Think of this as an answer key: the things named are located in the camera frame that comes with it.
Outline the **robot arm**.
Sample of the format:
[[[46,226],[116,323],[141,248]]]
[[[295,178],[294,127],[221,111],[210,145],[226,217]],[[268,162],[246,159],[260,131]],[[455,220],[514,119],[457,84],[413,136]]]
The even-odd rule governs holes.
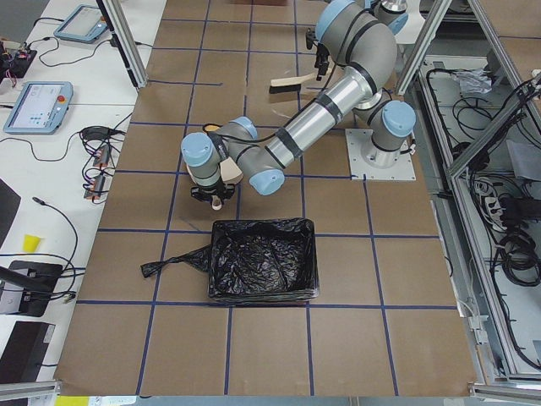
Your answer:
[[[397,57],[396,34],[408,20],[406,1],[331,1],[315,26],[315,38],[333,61],[364,76],[375,91],[391,77]]]
[[[275,193],[285,181],[284,169],[350,112],[372,130],[363,159],[372,167],[391,167],[416,123],[413,108],[383,90],[396,63],[395,35],[407,18],[404,1],[381,1],[373,10],[355,1],[330,1],[313,34],[342,77],[265,139],[246,117],[185,136],[181,152],[194,181],[191,196],[216,210],[233,196],[234,185],[221,175],[226,159],[260,195]]]

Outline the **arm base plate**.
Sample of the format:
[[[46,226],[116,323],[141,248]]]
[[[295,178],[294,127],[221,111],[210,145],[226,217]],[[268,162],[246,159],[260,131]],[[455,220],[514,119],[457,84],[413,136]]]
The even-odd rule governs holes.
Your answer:
[[[401,149],[379,150],[372,140],[371,129],[346,129],[350,178],[358,181],[412,182],[416,180],[409,144]]]

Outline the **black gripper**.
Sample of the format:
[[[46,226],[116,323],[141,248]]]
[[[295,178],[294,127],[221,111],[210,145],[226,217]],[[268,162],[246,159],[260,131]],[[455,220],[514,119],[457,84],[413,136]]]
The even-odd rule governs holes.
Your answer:
[[[235,185],[224,183],[221,179],[207,186],[197,185],[191,188],[191,197],[210,204],[223,204],[233,197]]]

